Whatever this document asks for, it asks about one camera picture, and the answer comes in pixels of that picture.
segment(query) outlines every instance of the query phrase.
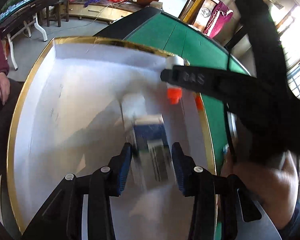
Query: white table leg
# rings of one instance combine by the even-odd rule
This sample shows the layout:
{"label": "white table leg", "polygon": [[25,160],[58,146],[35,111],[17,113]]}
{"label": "white table leg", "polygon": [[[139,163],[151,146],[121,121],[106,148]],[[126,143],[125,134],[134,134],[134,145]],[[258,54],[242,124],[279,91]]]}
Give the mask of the white table leg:
{"label": "white table leg", "polygon": [[26,21],[23,21],[23,25],[25,26],[26,30],[28,31],[28,37],[30,38],[31,37],[31,31],[30,31],[29,25],[26,23]]}
{"label": "white table leg", "polygon": [[35,20],[35,22],[34,22],[34,27],[35,27],[39,32],[42,33],[43,41],[47,41],[47,40],[48,40],[47,33],[46,33],[46,31],[44,30],[44,28],[42,28],[42,27],[39,25],[37,13],[33,16],[33,19]]}
{"label": "white table leg", "polygon": [[13,44],[12,44],[12,40],[11,40],[10,33],[7,35],[7,39],[8,39],[9,46],[10,46],[10,55],[11,55],[11,61],[12,61],[12,64],[13,64],[13,66],[14,66],[14,69],[15,69],[15,70],[18,70],[18,65],[17,65],[17,63],[16,63],[16,60],[14,59],[14,54],[13,54]]}

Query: white tray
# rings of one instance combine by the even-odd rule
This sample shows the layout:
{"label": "white tray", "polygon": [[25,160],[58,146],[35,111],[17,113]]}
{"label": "white tray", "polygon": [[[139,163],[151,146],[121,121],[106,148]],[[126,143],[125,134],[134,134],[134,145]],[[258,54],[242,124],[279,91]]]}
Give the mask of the white tray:
{"label": "white tray", "polygon": [[[170,149],[180,142],[207,168],[193,93],[184,90],[181,103],[172,106],[160,81],[169,55],[94,37],[48,44],[25,82],[10,130],[8,190],[21,232],[66,174],[91,174],[120,153],[126,138],[119,102],[126,93],[141,92],[147,113],[162,114]],[[130,171],[122,195],[110,200],[116,238],[186,239],[193,200],[174,181],[141,192]],[[86,205],[85,197],[82,239]]]}

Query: person's hand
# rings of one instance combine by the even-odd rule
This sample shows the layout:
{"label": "person's hand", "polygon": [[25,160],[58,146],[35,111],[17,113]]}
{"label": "person's hand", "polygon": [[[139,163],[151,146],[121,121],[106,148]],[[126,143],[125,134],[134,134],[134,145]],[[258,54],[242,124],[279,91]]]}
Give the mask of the person's hand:
{"label": "person's hand", "polygon": [[225,163],[222,166],[220,176],[226,178],[230,174],[233,174],[233,160],[230,150],[228,149],[227,154],[225,156]]}
{"label": "person's hand", "polygon": [[259,196],[275,227],[283,229],[291,220],[298,195],[298,174],[291,153],[286,155],[282,170],[238,163],[233,166],[233,173]]}
{"label": "person's hand", "polygon": [[0,72],[0,100],[2,101],[2,105],[7,102],[9,94],[10,81],[5,73]]}

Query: green felt surface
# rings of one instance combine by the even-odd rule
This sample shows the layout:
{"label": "green felt surface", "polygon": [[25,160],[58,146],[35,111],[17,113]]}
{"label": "green felt surface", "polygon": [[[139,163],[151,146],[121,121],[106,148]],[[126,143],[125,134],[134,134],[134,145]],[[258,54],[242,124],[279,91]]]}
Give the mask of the green felt surface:
{"label": "green felt surface", "polygon": [[[151,18],[128,40],[175,53],[187,59],[193,66],[226,70],[228,53],[192,28],[163,14]],[[230,70],[246,74],[233,59],[230,61]],[[217,173],[220,174],[223,164],[222,149],[227,144],[223,104],[205,95],[202,95],[202,99],[208,117]],[[215,234],[215,240],[219,239],[221,239],[220,223],[217,224]]]}

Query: green table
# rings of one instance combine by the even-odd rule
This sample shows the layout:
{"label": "green table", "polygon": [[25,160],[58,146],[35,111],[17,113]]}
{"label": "green table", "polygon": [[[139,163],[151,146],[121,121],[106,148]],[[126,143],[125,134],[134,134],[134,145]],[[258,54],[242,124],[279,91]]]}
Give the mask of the green table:
{"label": "green table", "polygon": [[[152,17],[127,40],[175,53],[187,59],[193,66],[226,69],[228,54],[222,47],[162,13]],[[231,59],[230,69],[247,73],[234,59]],[[223,164],[222,149],[227,144],[223,103],[205,95],[202,95],[202,99],[208,117],[217,174],[220,174]]]}
{"label": "green table", "polygon": [[[95,36],[117,38],[177,54],[193,66],[226,70],[228,52],[210,38],[177,18],[154,8],[145,8],[110,25]],[[233,57],[230,70],[248,74]],[[223,147],[227,144],[223,103],[202,95],[212,137],[217,174],[223,164]],[[221,223],[215,239],[221,239]]]}

